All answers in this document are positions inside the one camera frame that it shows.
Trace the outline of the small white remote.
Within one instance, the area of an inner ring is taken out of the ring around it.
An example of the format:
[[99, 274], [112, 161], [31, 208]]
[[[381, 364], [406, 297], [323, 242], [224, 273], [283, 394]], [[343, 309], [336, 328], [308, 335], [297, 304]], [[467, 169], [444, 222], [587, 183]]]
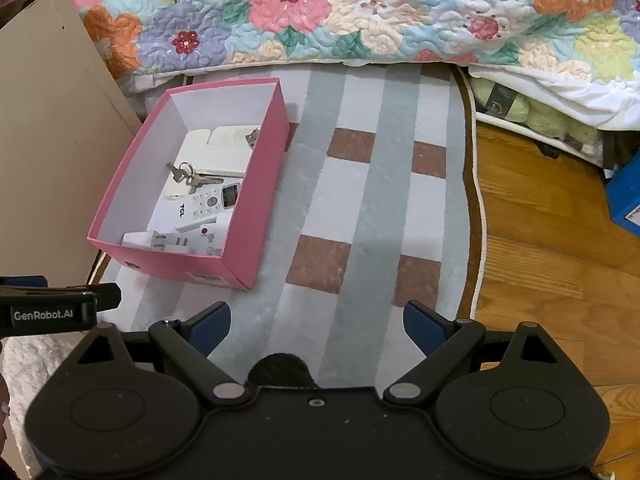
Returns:
[[202, 224], [186, 233], [190, 251], [201, 256], [220, 256], [228, 234], [226, 224]]

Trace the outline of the metal key bunch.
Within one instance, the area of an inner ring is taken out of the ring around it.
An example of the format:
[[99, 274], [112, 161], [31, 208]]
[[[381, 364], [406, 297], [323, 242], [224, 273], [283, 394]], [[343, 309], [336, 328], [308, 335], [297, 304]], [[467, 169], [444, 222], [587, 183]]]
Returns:
[[168, 162], [166, 168], [169, 170], [169, 177], [164, 188], [164, 193], [167, 196], [185, 196], [200, 186], [224, 183], [224, 177], [214, 174], [200, 174], [188, 162], [182, 162], [178, 167], [172, 162]]

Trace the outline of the white TCL remote control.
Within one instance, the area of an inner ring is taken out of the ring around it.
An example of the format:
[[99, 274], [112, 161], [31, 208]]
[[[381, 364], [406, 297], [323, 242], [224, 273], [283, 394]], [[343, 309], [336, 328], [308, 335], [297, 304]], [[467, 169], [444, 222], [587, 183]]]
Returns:
[[194, 193], [176, 200], [174, 228], [178, 232], [196, 229], [206, 223], [215, 223], [223, 212], [232, 211], [238, 202], [242, 181], [232, 179], [221, 184], [208, 184]]

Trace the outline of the blue box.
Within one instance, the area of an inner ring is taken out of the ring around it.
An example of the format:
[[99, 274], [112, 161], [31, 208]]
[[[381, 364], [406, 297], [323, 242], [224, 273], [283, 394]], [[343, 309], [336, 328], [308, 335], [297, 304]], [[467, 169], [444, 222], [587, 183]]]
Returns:
[[605, 187], [611, 219], [640, 236], [640, 152], [614, 174]]

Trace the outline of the floral quilted blanket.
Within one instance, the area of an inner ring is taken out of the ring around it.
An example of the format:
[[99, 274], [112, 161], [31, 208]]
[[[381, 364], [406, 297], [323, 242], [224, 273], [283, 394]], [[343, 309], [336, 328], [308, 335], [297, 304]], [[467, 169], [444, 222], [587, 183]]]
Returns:
[[629, 88], [639, 0], [73, 0], [115, 78], [303, 62], [453, 62]]

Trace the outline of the green yarn pack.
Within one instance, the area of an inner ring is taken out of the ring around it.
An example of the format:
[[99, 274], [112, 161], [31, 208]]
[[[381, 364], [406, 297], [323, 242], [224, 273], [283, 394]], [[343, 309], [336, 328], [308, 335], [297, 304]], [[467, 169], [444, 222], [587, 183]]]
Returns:
[[602, 165], [603, 138], [597, 128], [584, 125], [502, 84], [483, 78], [470, 78], [469, 83], [482, 122], [528, 136], [529, 139], [546, 140], [552, 148]]

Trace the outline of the pink cardboard box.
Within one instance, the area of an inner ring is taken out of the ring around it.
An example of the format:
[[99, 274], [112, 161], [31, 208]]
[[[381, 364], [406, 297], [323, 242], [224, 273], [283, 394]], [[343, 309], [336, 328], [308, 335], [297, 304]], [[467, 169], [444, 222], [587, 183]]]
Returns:
[[[156, 205], [186, 134], [255, 126], [259, 133], [218, 256], [122, 246], [128, 232], [163, 232]], [[247, 290], [256, 282], [288, 140], [288, 114], [276, 78], [228, 79], [164, 92], [131, 142], [96, 211], [87, 240], [131, 269], [179, 282]]]

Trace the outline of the striped checkered rug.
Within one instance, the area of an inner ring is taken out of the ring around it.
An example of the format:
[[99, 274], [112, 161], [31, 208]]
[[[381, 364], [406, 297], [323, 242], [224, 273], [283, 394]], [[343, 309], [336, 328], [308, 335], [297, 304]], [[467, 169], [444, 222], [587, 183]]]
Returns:
[[210, 357], [233, 379], [287, 353], [320, 386], [384, 389], [421, 359], [402, 328], [407, 302], [445, 318], [475, 310], [486, 229], [469, 86], [445, 64], [268, 67], [193, 84], [254, 78], [280, 82], [290, 125], [255, 285], [118, 263], [122, 305], [105, 319], [146, 330], [224, 301], [230, 333]]

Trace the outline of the white plug adapter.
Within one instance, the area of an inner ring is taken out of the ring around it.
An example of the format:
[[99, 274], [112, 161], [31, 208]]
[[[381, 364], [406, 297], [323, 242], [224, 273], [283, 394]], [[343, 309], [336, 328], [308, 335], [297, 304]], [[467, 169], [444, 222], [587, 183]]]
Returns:
[[189, 240], [184, 235], [177, 232], [129, 232], [124, 234], [120, 244], [122, 247], [150, 250], [151, 252], [192, 254], [192, 249], [189, 246]]

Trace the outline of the white bed sheet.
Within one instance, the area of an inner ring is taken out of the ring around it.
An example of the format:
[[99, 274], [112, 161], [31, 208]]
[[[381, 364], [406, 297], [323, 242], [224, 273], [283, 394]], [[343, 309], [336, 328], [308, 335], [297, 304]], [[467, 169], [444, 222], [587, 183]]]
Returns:
[[588, 82], [516, 66], [470, 65], [472, 77], [509, 87], [585, 125], [606, 131], [639, 130], [639, 79]]

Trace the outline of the white power bank with text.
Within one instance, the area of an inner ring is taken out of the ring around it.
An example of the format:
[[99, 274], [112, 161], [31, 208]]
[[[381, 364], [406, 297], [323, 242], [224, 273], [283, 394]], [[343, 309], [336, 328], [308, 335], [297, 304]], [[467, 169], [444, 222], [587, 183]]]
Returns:
[[254, 148], [259, 136], [258, 126], [221, 126], [215, 128], [209, 135], [209, 145], [229, 145], [232, 148], [247, 146]]

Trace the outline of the beige cardboard panel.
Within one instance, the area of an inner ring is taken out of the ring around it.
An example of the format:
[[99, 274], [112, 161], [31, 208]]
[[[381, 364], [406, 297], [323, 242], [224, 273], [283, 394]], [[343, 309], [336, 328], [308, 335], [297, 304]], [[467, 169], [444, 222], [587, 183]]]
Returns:
[[94, 213], [141, 126], [72, 0], [1, 29], [1, 272], [87, 281]]

